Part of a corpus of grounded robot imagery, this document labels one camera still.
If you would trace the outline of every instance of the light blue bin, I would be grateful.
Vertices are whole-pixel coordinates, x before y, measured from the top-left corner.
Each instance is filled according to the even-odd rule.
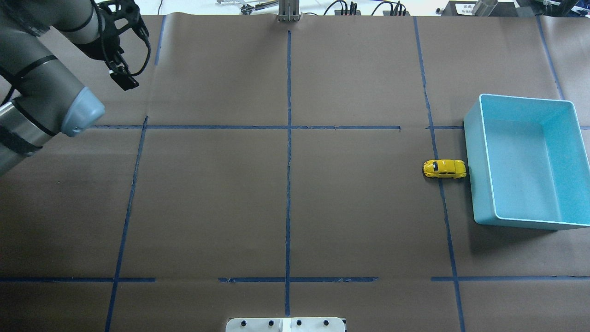
[[[477,223],[590,226],[590,167],[572,102],[481,95],[464,124]]]

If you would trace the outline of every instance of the blue tape line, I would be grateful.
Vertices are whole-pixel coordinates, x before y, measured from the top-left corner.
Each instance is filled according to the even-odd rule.
[[[262,278],[217,278],[224,284],[233,284],[237,282],[285,282],[285,277],[262,277]]]
[[[557,72],[555,71],[555,67],[553,66],[553,60],[551,58],[551,54],[549,54],[549,49],[547,48],[547,41],[545,40],[545,33],[543,32],[543,25],[541,24],[541,19],[539,16],[537,18],[537,26],[539,27],[539,34],[541,34],[541,42],[543,43],[543,49],[545,50],[545,55],[547,56],[547,60],[549,60],[549,67],[551,68],[551,73],[553,74],[553,79],[555,80],[555,85],[557,85],[557,91],[559,92],[559,97],[561,100],[565,100],[563,97],[563,91],[561,89],[561,84],[559,84],[559,79],[557,78]]]
[[[430,281],[449,282],[455,278],[451,276],[434,276]],[[590,276],[573,275],[506,275],[506,276],[459,276],[461,282],[468,281],[590,281]]]
[[[97,125],[91,126],[90,129],[142,129],[143,126],[137,125]]]
[[[156,50],[156,60],[154,60],[154,66],[157,66],[158,62],[160,61],[160,49],[162,48],[162,39],[164,38],[164,26],[166,22],[166,17],[168,17],[168,15],[164,15],[164,17],[162,18],[162,26],[160,27],[160,39],[158,39],[158,49]]]
[[[447,229],[447,245],[448,255],[451,259],[451,270],[453,272],[453,284],[455,288],[455,300],[457,302],[457,312],[459,314],[459,326],[461,332],[465,332],[465,319],[463,318],[463,305],[461,303],[461,292],[459,290],[459,280],[457,279],[457,264],[455,262],[455,250],[453,249],[453,237],[451,236],[451,225],[448,222],[447,199],[444,194],[444,186],[442,179],[438,179],[438,189],[442,199],[442,207],[444,209],[444,224]]]
[[[288,126],[240,126],[240,125],[150,125],[148,129],[288,129]]]
[[[379,280],[377,276],[342,276],[342,277],[322,277],[322,276],[296,276],[291,278],[292,282],[373,282]]]
[[[285,232],[285,317],[291,316],[291,30],[287,32],[287,211]]]
[[[218,278],[224,284],[240,282],[285,282],[283,277],[261,277],[261,278]],[[377,276],[296,276],[289,279],[290,282],[374,282],[379,280]]]
[[[53,278],[53,277],[32,277],[32,278],[0,278],[0,282],[114,282],[114,278]],[[121,278],[119,282],[156,282],[156,278]]]
[[[401,130],[400,126],[292,126],[292,129],[397,129]]]
[[[129,191],[129,202],[127,203],[127,213],[125,215],[125,224],[123,225],[123,234],[121,235],[121,245],[119,246],[119,257],[117,259],[117,268],[114,273],[113,290],[111,291],[111,299],[109,303],[109,313],[107,314],[107,321],[104,326],[104,332],[109,332],[111,319],[113,318],[113,308],[115,298],[117,296],[117,286],[119,284],[119,275],[121,273],[121,263],[123,262],[123,252],[125,250],[125,241],[127,239],[127,229],[129,228],[129,220],[131,218],[131,209],[133,206],[133,198],[135,196],[135,187],[137,184],[137,171],[139,169],[139,160],[142,156],[143,142],[146,136],[146,127],[148,125],[148,117],[143,121],[142,136],[139,139],[139,147],[137,148],[137,158],[135,159],[135,168],[133,169],[133,181],[131,182],[131,190]]]
[[[434,152],[434,158],[438,159],[438,150],[437,150],[437,143],[436,137],[434,135],[434,121],[432,119],[432,110],[430,108],[430,101],[428,100],[428,94],[426,91],[426,73],[424,70],[424,59],[422,57],[422,47],[420,45],[420,33],[418,31],[418,20],[414,17],[414,31],[416,33],[416,45],[418,47],[418,58],[420,60],[420,72],[422,74],[422,86],[424,88],[424,100],[426,102],[426,108],[428,109],[428,124],[430,125],[430,137],[432,139],[432,151]],[[457,280],[457,267],[455,265],[455,253],[453,249],[453,239],[451,237],[451,227],[448,222],[448,212],[447,212],[447,201],[444,195],[444,187],[443,182],[441,179],[438,179],[438,188],[440,190],[440,195],[442,199],[442,206],[444,208],[444,221],[445,227],[447,228],[447,244],[448,244],[448,254],[451,260],[451,269],[453,270],[453,284],[455,288],[455,300],[457,302],[457,312],[459,316],[459,327],[461,328],[461,332],[465,332],[465,321],[463,319],[463,305],[461,304],[461,293],[459,291],[459,281]]]
[[[463,126],[428,126],[425,129],[458,129],[458,130],[463,130],[465,129]]]
[[[92,129],[142,129],[139,125],[96,125]],[[244,125],[149,125],[148,129],[396,129],[401,130],[400,126],[244,126]]]
[[[416,45],[418,47],[418,58],[420,60],[420,72],[422,74],[422,88],[424,89],[424,101],[426,102],[426,109],[428,110],[428,124],[430,128],[430,136],[432,138],[432,150],[434,151],[434,159],[438,159],[437,142],[434,138],[434,123],[432,121],[432,110],[430,108],[430,101],[426,93],[426,73],[424,71],[424,59],[422,58],[422,47],[420,46],[420,33],[418,31],[418,20],[414,16],[414,32],[416,33]]]

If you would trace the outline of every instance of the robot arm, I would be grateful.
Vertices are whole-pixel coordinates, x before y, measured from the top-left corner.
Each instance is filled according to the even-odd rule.
[[[128,23],[117,28],[115,22]],[[87,56],[104,61],[128,90],[146,67],[148,30],[133,0],[0,0],[0,74],[21,95],[0,106],[0,175],[33,155],[59,132],[76,136],[104,106],[37,37],[53,26]],[[148,48],[142,69],[130,73],[119,34],[131,28]]]

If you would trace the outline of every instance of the yellow toy car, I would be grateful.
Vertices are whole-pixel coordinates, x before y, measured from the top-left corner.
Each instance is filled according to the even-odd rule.
[[[424,163],[424,175],[429,178],[464,178],[467,171],[463,160],[429,160]]]

